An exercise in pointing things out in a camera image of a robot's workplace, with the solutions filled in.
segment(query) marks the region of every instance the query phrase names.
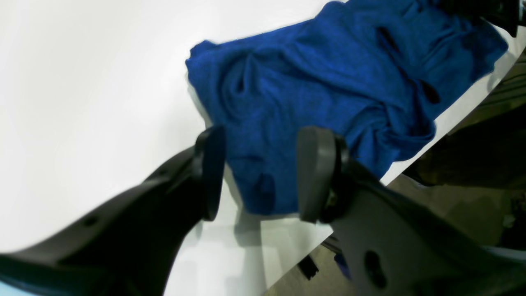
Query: screw hole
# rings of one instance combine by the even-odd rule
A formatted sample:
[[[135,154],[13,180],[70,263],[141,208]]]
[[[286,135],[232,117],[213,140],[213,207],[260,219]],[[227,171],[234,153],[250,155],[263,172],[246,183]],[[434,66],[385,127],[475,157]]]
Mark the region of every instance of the screw hole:
[[[86,221],[84,221],[84,226],[85,227],[90,227],[90,226],[95,225],[97,222],[98,222],[97,217],[90,217],[90,218],[86,219]]]
[[[368,251],[365,254],[365,269],[369,279],[375,286],[383,289],[387,286],[387,279],[380,266],[380,256],[375,252]]]

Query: blue cloth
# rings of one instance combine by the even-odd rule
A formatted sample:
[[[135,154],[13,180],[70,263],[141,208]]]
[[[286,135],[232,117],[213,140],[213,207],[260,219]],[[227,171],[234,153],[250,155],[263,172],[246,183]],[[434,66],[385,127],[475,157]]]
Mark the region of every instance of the blue cloth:
[[[433,120],[507,48],[489,24],[446,15],[431,0],[351,0],[273,32],[204,41],[186,64],[211,120],[226,127],[245,208],[283,214],[298,210],[301,127],[342,134],[381,177],[432,140]]]

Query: white table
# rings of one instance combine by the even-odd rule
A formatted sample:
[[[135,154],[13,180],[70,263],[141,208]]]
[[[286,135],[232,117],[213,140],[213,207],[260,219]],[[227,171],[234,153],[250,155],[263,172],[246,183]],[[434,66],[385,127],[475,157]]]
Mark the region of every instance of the white table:
[[[1,1],[0,252],[49,237],[193,145],[205,128],[185,78],[195,44],[297,23],[325,2]],[[439,137],[504,77],[526,31],[507,40],[495,73],[437,119]],[[261,294],[331,233],[244,214],[232,196],[224,186],[215,222],[189,234],[166,295]]]

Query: blue towel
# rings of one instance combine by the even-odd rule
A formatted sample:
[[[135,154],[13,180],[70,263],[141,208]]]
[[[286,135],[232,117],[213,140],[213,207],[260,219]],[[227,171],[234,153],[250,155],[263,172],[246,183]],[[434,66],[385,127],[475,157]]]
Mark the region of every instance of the blue towel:
[[[298,211],[303,126],[342,134],[378,178],[433,139],[433,120],[508,48],[486,22],[433,2],[330,2],[314,19],[191,50],[188,78],[226,127],[227,162],[249,212]]]

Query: crumpled fabric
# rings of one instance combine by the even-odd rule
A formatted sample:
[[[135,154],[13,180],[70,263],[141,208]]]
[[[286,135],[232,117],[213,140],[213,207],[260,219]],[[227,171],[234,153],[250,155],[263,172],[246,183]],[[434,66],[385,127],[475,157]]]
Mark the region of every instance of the crumpled fabric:
[[[434,119],[508,48],[488,23],[448,15],[436,2],[330,2],[314,19],[191,50],[189,81],[226,128],[246,210],[298,211],[303,126],[343,135],[378,178],[433,139]]]

